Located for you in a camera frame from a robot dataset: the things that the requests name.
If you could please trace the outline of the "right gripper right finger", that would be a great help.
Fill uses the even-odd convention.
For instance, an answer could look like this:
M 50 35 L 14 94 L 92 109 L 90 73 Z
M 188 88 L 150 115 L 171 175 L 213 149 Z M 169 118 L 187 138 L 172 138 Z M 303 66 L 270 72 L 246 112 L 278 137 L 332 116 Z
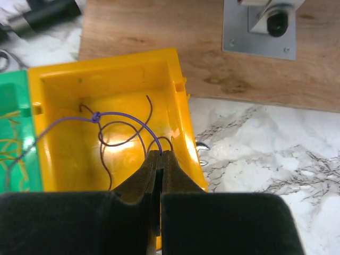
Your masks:
M 163 254 L 304 254 L 291 211 L 270 193 L 208 193 L 165 151 Z

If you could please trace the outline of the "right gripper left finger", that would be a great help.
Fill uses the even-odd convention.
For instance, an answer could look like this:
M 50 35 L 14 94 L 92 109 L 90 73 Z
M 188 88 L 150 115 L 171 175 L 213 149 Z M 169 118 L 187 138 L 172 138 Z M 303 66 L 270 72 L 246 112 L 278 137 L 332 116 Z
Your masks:
M 1 195 L 1 254 L 155 254 L 161 154 L 111 191 Z

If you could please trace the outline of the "yellow plastic bin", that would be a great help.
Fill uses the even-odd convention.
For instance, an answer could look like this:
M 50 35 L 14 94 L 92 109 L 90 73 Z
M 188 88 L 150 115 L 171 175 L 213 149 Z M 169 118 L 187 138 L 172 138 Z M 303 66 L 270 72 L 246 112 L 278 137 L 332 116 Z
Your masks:
M 28 72 L 43 191 L 111 191 L 159 151 L 207 192 L 176 49 L 37 67 Z

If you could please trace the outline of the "green plastic bin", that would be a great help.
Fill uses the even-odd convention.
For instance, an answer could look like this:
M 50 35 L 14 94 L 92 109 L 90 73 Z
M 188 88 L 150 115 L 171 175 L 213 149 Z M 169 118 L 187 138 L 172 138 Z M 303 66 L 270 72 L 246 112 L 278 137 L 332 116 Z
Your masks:
M 26 71 L 1 74 L 1 193 L 42 191 L 36 148 L 11 163 L 34 142 Z

